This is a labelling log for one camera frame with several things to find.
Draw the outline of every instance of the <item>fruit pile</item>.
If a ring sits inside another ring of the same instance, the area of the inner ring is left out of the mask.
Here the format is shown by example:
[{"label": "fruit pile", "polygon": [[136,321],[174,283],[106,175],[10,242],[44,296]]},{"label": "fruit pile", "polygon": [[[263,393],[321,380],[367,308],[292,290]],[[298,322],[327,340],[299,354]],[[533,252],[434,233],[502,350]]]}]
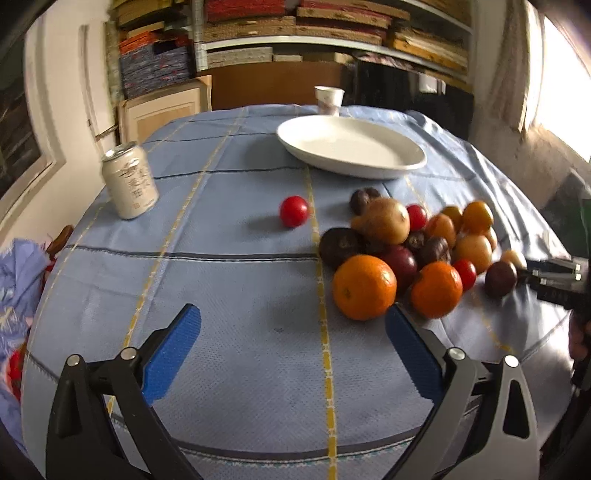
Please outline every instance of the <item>fruit pile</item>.
[{"label": "fruit pile", "polygon": [[422,206],[404,206],[368,188],[354,192],[349,205],[355,214],[350,228],[325,232],[320,258],[335,270],[333,298],[350,319],[376,318],[404,295],[424,317],[441,318],[477,275],[486,272],[485,291],[498,299],[515,288],[517,268],[526,268],[516,251],[492,263],[497,238],[485,202],[463,212],[447,206],[428,218]]}]

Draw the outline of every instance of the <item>tomato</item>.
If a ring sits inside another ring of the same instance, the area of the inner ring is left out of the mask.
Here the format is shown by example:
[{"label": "tomato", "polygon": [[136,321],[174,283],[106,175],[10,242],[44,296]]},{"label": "tomato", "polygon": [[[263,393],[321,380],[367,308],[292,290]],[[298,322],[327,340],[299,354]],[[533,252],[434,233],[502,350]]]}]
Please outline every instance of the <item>tomato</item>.
[{"label": "tomato", "polygon": [[453,265],[462,279],[462,287],[464,291],[470,290],[476,282],[476,267],[474,264],[466,259],[458,260]]},{"label": "tomato", "polygon": [[427,224],[427,211],[421,205],[407,206],[410,217],[410,231],[416,232]]},{"label": "tomato", "polygon": [[279,217],[288,228],[303,225],[310,215],[308,203],[302,198],[293,196],[283,200],[279,208]]}]

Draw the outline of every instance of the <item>silver bolt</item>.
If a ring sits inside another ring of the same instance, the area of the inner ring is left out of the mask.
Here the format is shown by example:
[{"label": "silver bolt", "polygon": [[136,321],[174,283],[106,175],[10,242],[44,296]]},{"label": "silver bolt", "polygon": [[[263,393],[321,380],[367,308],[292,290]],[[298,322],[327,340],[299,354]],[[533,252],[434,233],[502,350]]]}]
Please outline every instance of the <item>silver bolt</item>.
[{"label": "silver bolt", "polygon": [[80,355],[70,355],[66,363],[68,364],[68,367],[75,367],[80,363]]},{"label": "silver bolt", "polygon": [[505,363],[511,368],[515,368],[519,365],[519,360],[517,360],[513,355],[507,355],[505,357]]},{"label": "silver bolt", "polygon": [[135,348],[133,348],[132,346],[129,346],[129,347],[121,350],[121,358],[123,360],[133,360],[135,358],[135,355],[137,355],[137,353],[138,353],[138,351]]},{"label": "silver bolt", "polygon": [[457,346],[450,348],[447,353],[454,360],[464,360],[466,358],[466,352]]}]

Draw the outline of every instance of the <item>blue gripper pad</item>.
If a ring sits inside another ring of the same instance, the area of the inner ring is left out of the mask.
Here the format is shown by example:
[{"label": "blue gripper pad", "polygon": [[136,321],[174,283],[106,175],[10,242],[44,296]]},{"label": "blue gripper pad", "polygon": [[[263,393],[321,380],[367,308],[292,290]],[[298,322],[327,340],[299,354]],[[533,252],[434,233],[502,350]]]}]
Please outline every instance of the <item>blue gripper pad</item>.
[{"label": "blue gripper pad", "polygon": [[386,312],[385,324],[386,334],[419,395],[438,403],[443,395],[443,379],[431,352],[395,306]]},{"label": "blue gripper pad", "polygon": [[201,332],[201,312],[187,308],[144,368],[142,393],[148,405],[164,398]]}]

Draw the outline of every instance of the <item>white plate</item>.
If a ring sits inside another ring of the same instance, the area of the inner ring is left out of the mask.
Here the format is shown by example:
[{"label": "white plate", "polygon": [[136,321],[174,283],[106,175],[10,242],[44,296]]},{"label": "white plate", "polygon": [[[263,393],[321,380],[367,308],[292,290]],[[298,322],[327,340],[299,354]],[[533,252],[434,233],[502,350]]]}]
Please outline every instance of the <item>white plate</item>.
[{"label": "white plate", "polygon": [[277,128],[277,136],[301,161],[363,179],[393,179],[427,164],[423,149],[408,137],[356,118],[292,118]]}]

